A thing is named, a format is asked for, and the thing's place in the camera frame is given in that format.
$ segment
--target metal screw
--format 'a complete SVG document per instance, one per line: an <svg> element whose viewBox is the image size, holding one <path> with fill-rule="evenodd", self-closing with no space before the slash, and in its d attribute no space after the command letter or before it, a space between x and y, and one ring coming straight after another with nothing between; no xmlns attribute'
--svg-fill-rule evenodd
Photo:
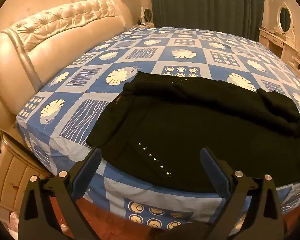
<svg viewBox="0 0 300 240"><path fill-rule="evenodd" d="M31 182L35 182L37 180L37 176L32 176L31 178L30 178L30 181Z"/></svg>
<svg viewBox="0 0 300 240"><path fill-rule="evenodd" d="M59 173L59 177L60 178L64 178L65 176L67 176L67 172L66 171L60 171L60 173Z"/></svg>
<svg viewBox="0 0 300 240"><path fill-rule="evenodd" d="M243 173L241 171L236 171L234 174L236 177L239 177L239 178L241 178L243 176Z"/></svg>
<svg viewBox="0 0 300 240"><path fill-rule="evenodd" d="M272 179L272 177L270 175L266 175L265 178L266 178L266 180L269 180L269 181L271 181L271 179Z"/></svg>

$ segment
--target curtain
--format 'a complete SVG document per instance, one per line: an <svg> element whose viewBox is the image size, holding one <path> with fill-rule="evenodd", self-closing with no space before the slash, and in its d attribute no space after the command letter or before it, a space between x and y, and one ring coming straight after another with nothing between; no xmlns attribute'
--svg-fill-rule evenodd
<svg viewBox="0 0 300 240"><path fill-rule="evenodd" d="M280 24L281 28L287 32L290 28L291 20L290 20L290 13L288 9L282 8L280 12Z"/></svg>
<svg viewBox="0 0 300 240"><path fill-rule="evenodd" d="M154 25L204 29L258 41L264 0L152 0Z"/></svg>

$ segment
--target black jacket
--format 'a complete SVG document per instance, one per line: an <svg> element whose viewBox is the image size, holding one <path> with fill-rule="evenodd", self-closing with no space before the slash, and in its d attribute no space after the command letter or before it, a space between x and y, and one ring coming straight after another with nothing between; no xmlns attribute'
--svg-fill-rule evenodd
<svg viewBox="0 0 300 240"><path fill-rule="evenodd" d="M215 192L199 159L208 147L249 177L300 181L300 113L282 95L202 77L138 72L87 138L119 170L154 185Z"/></svg>

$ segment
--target tufted headboard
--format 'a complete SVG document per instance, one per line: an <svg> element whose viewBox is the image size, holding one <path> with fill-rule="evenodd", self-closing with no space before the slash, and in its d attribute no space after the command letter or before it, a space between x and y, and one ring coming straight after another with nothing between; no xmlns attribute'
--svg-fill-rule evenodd
<svg viewBox="0 0 300 240"><path fill-rule="evenodd" d="M16 114L56 73L132 27L120 0L87 0L41 11L0 33L0 130L22 142Z"/></svg>

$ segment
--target blue patterned bedsheet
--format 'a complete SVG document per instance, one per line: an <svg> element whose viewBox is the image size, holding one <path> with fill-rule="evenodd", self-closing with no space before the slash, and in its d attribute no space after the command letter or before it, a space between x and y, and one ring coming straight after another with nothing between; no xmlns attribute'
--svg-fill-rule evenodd
<svg viewBox="0 0 300 240"><path fill-rule="evenodd" d="M90 150L85 139L96 120L139 70L223 80L252 91L276 90L292 98L300 111L300 80L261 44L213 31L134 27L60 71L17 116L23 139L54 175L85 158ZM278 193L283 213L300 204L300 182L278 188ZM213 222L225 204L216 194L142 182L104 160L85 198L118 216L168 229Z"/></svg>

